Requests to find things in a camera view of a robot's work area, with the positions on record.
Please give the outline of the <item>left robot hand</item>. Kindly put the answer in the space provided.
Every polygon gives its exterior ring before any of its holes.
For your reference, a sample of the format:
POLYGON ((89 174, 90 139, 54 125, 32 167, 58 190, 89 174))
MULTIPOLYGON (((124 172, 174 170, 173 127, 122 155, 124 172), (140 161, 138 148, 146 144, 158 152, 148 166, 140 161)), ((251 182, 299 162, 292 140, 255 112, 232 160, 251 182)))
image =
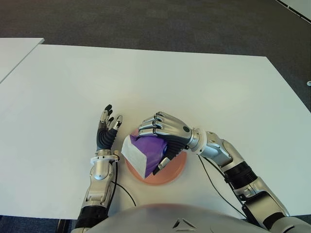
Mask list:
POLYGON ((104 108, 101 114, 96 137, 97 150, 111 150, 117 132, 122 125, 122 115, 114 119, 111 116, 112 113, 112 105, 109 104, 104 108))

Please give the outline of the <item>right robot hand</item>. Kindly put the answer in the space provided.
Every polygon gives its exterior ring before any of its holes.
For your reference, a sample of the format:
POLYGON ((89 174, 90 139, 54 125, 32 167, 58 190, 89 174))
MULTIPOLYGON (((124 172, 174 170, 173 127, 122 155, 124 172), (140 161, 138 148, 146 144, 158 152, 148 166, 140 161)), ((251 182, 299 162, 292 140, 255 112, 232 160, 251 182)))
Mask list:
POLYGON ((153 170, 156 175, 182 150, 187 149, 194 138, 192 129, 183 121, 164 112, 157 112, 138 128, 139 137, 153 136, 167 143, 162 159, 153 170))

